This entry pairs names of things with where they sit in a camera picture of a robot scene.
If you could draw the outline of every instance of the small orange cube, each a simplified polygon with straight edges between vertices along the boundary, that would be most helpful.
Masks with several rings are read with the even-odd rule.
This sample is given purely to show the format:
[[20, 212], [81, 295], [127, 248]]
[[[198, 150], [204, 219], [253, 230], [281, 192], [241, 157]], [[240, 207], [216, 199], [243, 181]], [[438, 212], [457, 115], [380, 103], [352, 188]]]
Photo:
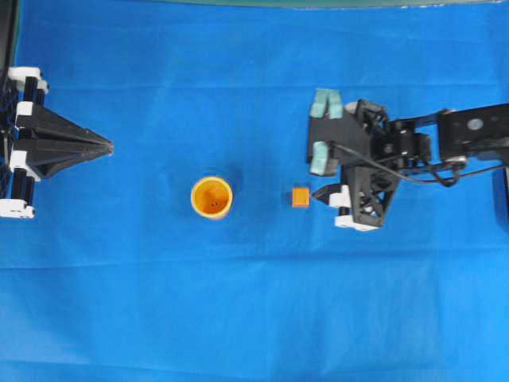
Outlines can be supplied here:
[[309, 207], [309, 189], [305, 187], [292, 189], [292, 207], [304, 208]]

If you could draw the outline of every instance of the robotic arm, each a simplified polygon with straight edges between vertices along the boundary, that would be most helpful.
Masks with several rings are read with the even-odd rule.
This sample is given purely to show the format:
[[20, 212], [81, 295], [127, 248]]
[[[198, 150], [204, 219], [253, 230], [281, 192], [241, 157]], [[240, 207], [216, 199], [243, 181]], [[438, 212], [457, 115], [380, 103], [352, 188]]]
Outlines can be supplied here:
[[[437, 125], [441, 161], [430, 164], [431, 137], [419, 132]], [[499, 159], [501, 166], [462, 173], [468, 158]], [[380, 228], [399, 182], [455, 185], [461, 178], [509, 166], [509, 104], [390, 121], [384, 107], [365, 100], [345, 107], [338, 91], [318, 89], [309, 116], [310, 173], [335, 176], [313, 197], [338, 209], [335, 225], [369, 231]], [[440, 172], [449, 170], [451, 177]], [[413, 176], [429, 173], [433, 179]]]
[[16, 25], [17, 0], [0, 0], [0, 217], [33, 218], [36, 182], [114, 146], [44, 107], [41, 70], [12, 67]]

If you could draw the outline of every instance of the yellow cup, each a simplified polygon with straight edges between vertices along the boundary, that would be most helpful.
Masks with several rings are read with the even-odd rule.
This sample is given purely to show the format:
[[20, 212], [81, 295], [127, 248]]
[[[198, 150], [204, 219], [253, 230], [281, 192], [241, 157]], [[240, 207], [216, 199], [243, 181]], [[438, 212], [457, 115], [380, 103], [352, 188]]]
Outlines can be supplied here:
[[192, 207], [208, 219], [223, 219], [230, 211], [232, 201], [231, 187], [220, 177], [204, 177], [192, 187]]

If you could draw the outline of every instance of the blue cloth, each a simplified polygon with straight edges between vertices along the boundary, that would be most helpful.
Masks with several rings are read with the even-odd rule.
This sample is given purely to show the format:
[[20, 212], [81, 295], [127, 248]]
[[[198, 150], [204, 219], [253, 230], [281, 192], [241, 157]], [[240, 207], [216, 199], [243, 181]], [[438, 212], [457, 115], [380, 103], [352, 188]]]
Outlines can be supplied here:
[[[403, 182], [370, 233], [289, 192], [332, 182], [305, 164], [315, 88], [392, 118], [507, 102], [508, 15], [24, 1], [17, 64], [115, 155], [0, 221], [0, 380], [506, 380], [500, 174]], [[215, 222], [189, 202], [211, 173]]]

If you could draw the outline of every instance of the black cable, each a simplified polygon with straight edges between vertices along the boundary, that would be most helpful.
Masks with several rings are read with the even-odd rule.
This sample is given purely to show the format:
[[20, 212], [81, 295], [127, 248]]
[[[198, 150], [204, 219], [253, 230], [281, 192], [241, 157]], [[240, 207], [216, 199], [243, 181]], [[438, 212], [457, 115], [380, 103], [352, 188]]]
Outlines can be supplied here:
[[485, 169], [472, 171], [470, 173], [459, 173], [458, 171], [455, 171], [454, 177], [440, 177], [435, 172], [434, 173], [435, 179], [415, 179], [413, 177], [407, 177], [407, 176], [399, 173], [398, 171], [394, 171], [393, 169], [390, 169], [389, 167], [380, 165], [378, 162], [375, 162], [373, 159], [368, 158], [365, 155], [362, 155], [357, 150], [353, 150], [349, 147], [340, 145], [339, 143], [333, 143], [332, 145], [334, 147], [337, 147], [338, 149], [344, 151], [345, 153], [348, 153], [350, 155], [353, 155], [353, 156], [361, 159], [363, 162], [366, 162], [368, 165], [371, 165], [371, 166], [376, 167], [380, 170], [386, 171], [386, 172], [394, 175], [395, 177], [404, 179], [405, 181], [411, 181], [411, 182], [417, 183], [419, 185], [428, 185], [430, 183], [440, 183], [440, 184], [444, 185], [445, 187], [450, 187], [451, 185], [456, 184], [463, 177], [473, 177], [474, 175], [478, 175], [480, 173], [487, 173], [487, 172], [495, 171], [495, 170], [502, 169], [503, 167], [505, 167], [504, 165], [492, 166], [492, 167], [487, 167]]

